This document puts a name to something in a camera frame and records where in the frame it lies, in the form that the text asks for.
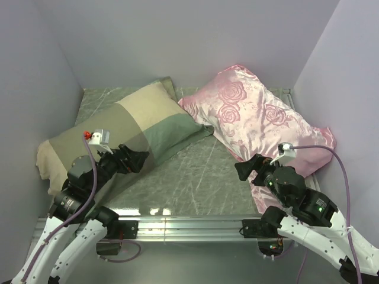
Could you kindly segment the green beige patchwork pillowcase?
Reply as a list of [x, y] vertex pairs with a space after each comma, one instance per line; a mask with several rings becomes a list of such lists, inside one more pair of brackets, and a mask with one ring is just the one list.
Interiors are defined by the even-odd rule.
[[85, 131], [108, 130], [111, 149], [125, 144], [133, 151], [149, 152], [140, 173], [116, 174], [107, 182], [95, 196], [99, 204], [112, 200], [152, 169], [214, 131], [212, 126], [196, 123], [179, 106], [169, 77], [156, 80], [129, 95], [123, 88], [106, 90], [106, 93], [124, 97], [39, 145], [36, 165], [41, 178], [50, 182], [49, 195], [56, 196], [62, 191], [73, 161], [87, 154], [81, 139]]

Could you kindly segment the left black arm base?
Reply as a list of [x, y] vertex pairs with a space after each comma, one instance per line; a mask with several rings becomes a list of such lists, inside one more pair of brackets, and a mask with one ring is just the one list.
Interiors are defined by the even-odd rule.
[[[111, 263], [124, 263], [134, 260], [142, 252], [142, 247], [135, 241], [139, 223], [137, 221], [117, 221], [109, 227], [110, 231], [96, 244], [100, 259]], [[127, 253], [128, 248], [135, 248], [135, 254], [126, 259], [109, 259], [120, 253]]]

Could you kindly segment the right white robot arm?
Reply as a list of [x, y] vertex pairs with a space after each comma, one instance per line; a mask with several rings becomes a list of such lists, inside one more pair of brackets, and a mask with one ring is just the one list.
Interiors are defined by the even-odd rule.
[[330, 198], [306, 186], [288, 165], [295, 156], [292, 150], [274, 159], [255, 154], [235, 164], [240, 180], [255, 172], [252, 183], [269, 189], [281, 205], [265, 210], [260, 219], [262, 232], [287, 237], [315, 252], [348, 283], [378, 283], [378, 248], [348, 224]]

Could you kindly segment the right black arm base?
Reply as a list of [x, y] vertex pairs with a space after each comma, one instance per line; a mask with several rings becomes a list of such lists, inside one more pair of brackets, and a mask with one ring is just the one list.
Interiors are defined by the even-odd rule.
[[260, 219], [244, 219], [239, 234], [243, 238], [254, 238], [258, 244], [258, 250], [264, 257], [276, 258], [284, 252], [283, 237], [277, 233], [277, 229]]

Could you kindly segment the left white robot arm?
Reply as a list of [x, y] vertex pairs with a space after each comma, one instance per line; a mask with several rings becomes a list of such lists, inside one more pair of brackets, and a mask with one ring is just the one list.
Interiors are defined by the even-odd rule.
[[35, 248], [10, 283], [66, 283], [99, 241], [123, 239], [118, 214], [96, 207], [94, 197], [115, 174], [139, 173], [149, 153], [121, 144], [99, 156], [98, 162], [92, 154], [74, 160]]

